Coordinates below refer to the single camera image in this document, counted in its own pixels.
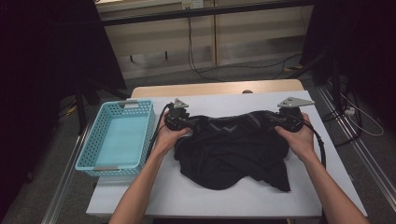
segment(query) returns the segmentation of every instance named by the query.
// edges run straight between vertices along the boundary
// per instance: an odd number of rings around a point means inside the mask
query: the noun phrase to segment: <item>person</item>
[[[304,119],[310,122],[303,113]],[[190,131],[170,131],[160,123],[156,143],[145,166],[125,191],[109,223],[141,223],[149,203],[149,196],[166,153],[172,149],[177,139]],[[279,135],[284,137],[298,158],[304,163],[306,171],[322,203],[328,223],[369,223],[361,210],[345,195],[320,163],[314,150],[314,134],[303,127],[297,133],[290,133],[281,127],[275,127]]]

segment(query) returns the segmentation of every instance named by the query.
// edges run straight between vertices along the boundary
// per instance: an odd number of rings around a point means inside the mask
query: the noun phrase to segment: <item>forearm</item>
[[[306,161],[304,164],[329,223],[369,223],[359,208],[327,173],[318,158]]]
[[[123,194],[110,223],[140,223],[149,204],[149,195],[164,155],[153,153]]]

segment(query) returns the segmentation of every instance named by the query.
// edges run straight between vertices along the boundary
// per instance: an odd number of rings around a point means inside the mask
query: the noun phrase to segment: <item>hand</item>
[[[175,146],[176,141],[183,136],[184,134],[188,133],[191,129],[185,128],[180,131],[171,131],[169,130],[164,121],[164,117],[167,115],[168,112],[164,113],[163,117],[161,118],[160,123],[160,130],[158,132],[157,140],[155,142],[155,147],[153,152],[160,153],[165,155],[170,149]]]
[[[311,123],[308,115],[303,113],[303,117]],[[314,134],[305,125],[297,133],[288,132],[279,126],[276,126],[275,130],[288,141],[291,150],[302,162],[312,161],[314,158],[318,158],[314,150]]]

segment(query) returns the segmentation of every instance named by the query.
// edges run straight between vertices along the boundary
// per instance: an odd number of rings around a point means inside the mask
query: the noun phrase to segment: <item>black fabric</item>
[[[197,119],[192,136],[175,146],[180,172],[208,189],[227,189],[245,176],[290,191],[283,162],[289,145],[271,127],[265,116],[271,111],[254,111],[228,117]]]

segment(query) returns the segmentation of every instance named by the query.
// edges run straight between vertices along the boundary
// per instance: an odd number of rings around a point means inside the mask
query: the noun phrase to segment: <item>person's right arm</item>
[[[299,132],[290,133],[276,127],[276,131],[288,141],[291,150],[304,163],[329,223],[369,223],[320,163],[314,150],[314,134],[309,128],[304,126]]]

